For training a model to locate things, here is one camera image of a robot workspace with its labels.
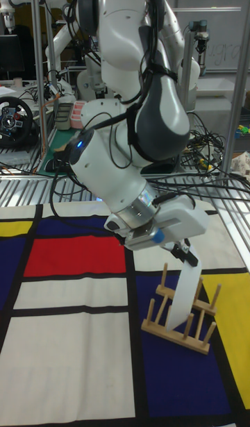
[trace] red rectangle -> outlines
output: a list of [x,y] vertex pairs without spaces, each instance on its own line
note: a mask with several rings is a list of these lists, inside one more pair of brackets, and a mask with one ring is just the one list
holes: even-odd
[[124,247],[114,237],[36,239],[25,277],[125,273]]

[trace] yellow rectangle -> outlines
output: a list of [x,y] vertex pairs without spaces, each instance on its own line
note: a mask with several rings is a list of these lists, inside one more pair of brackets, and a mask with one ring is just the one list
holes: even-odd
[[32,221],[1,221],[0,237],[13,237],[15,235],[27,234],[31,228]]
[[231,370],[246,409],[250,408],[250,274],[205,275],[204,287],[211,302],[222,284],[215,321]]

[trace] computer monitor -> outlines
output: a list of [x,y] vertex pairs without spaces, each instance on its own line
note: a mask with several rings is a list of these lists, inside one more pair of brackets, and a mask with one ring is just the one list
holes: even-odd
[[22,50],[17,35],[0,35],[0,73],[24,70]]

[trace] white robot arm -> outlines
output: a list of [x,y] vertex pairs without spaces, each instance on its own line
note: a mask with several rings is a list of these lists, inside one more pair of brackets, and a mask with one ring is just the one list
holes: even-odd
[[[58,8],[62,10],[62,14],[64,15],[65,19],[67,17],[67,11],[69,8],[69,5],[67,3],[67,0],[39,0],[40,5],[47,7],[49,9]],[[9,33],[11,34],[15,29],[15,9],[22,7],[27,4],[31,4],[31,0],[0,0],[0,13],[3,14],[4,22],[6,25],[6,28],[8,29]],[[78,22],[74,21],[71,25],[72,31],[77,33],[79,26]],[[54,46],[54,52],[55,52],[55,61],[56,61],[56,70],[58,72],[61,71],[61,61],[60,61],[60,55],[65,49],[65,47],[70,43],[72,37],[69,32],[68,25],[64,25],[59,32],[56,34],[55,38],[53,39],[53,46]],[[47,57],[47,66],[48,66],[48,72],[51,69],[51,63],[49,60],[49,48],[46,48],[45,51],[46,57]],[[71,86],[69,83],[67,83],[65,80],[61,80],[62,88],[67,93],[67,100],[69,100],[69,95],[72,96],[73,99],[75,99],[74,92],[72,91]]]
[[[83,9],[78,0],[80,24]],[[101,0],[98,36],[103,81],[122,99],[83,106],[83,125],[92,123],[74,143],[72,169],[107,203],[105,226],[127,248],[158,244],[193,262],[180,241],[204,233],[207,215],[188,196],[158,197],[140,174],[179,154],[189,138],[175,86],[184,48],[177,20],[165,0]],[[192,67],[198,79],[199,66]]]

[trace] pink container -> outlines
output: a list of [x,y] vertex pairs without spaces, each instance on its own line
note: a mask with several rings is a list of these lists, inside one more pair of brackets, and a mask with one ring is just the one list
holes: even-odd
[[75,101],[72,114],[70,117],[70,126],[74,129],[83,129],[81,122],[81,109],[85,105],[86,101]]

